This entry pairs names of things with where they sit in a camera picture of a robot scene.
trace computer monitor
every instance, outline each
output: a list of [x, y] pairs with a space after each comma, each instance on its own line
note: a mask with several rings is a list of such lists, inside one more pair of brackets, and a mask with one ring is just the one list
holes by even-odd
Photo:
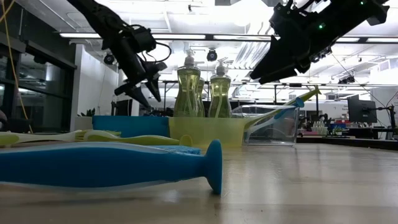
[[376, 103], [365, 100], [348, 100], [349, 121], [377, 123]]

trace blue scrub brush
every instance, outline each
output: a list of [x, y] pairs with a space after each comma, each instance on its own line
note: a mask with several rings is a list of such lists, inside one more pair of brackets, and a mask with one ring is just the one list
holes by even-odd
[[214, 193], [221, 193], [223, 166], [219, 140], [209, 145], [204, 156], [180, 152], [177, 146], [162, 147], [76, 142], [0, 152], [0, 182], [92, 191], [206, 177]]

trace blue plastic bin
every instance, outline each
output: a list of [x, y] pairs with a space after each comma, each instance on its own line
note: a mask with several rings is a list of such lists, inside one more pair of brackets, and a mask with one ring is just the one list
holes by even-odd
[[94, 116], [93, 129], [120, 131], [122, 138], [142, 135], [170, 137], [169, 119], [155, 116]]

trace ceiling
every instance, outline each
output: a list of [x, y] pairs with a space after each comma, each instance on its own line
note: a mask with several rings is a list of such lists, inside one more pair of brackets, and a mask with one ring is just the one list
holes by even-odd
[[[268, 20], [272, 8], [261, 0], [234, 1], [232, 6], [218, 6], [220, 0], [97, 0], [117, 12], [129, 24], [140, 24], [152, 29], [153, 33], [211, 33], [211, 34], [267, 34]], [[66, 0], [17, 0], [28, 11], [39, 17], [59, 32], [94, 32], [86, 19]], [[296, 0], [298, 6], [306, 0]], [[371, 27], [364, 22], [349, 34], [353, 35], [398, 35], [398, 1], [389, 1], [392, 6], [387, 22]], [[94, 57], [102, 60], [106, 52], [101, 50], [101, 41], [81, 40], [86, 50]], [[165, 61], [168, 69], [162, 72], [163, 80], [176, 80], [176, 69], [182, 65], [185, 51], [195, 52], [195, 61], [202, 69], [202, 77], [209, 79], [217, 62], [207, 62], [209, 49], [216, 49], [218, 57], [227, 57], [229, 62], [228, 75], [236, 81], [247, 81], [247, 74], [256, 61], [256, 55], [266, 53], [265, 43], [245, 42], [207, 42], [207, 41], [164, 41], [172, 48], [173, 54]], [[244, 57], [243, 48], [251, 49]], [[387, 58], [398, 57], [398, 45], [369, 44], [336, 44], [332, 48], [333, 55], [327, 56], [312, 65], [309, 72], [298, 77], [288, 78], [283, 82], [300, 83], [337, 83], [338, 78], [345, 75], [345, 70], [354, 70], [356, 77], [366, 78], [372, 67]], [[151, 55], [157, 59], [164, 58], [168, 50], [157, 47]]]

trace fluorescent light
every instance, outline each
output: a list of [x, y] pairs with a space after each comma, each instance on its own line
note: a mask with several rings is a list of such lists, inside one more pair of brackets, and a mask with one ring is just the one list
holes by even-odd
[[398, 37], [396, 38], [369, 38], [367, 42], [382, 42], [382, 43], [398, 43]]
[[359, 38], [357, 37], [341, 37], [336, 42], [358, 42]]
[[100, 35], [94, 33], [60, 33], [61, 37], [74, 39], [100, 39]]
[[214, 35], [215, 40], [247, 40], [247, 41], [271, 41], [269, 35]]
[[204, 40], [206, 38], [205, 35], [198, 34], [152, 34], [157, 40]]

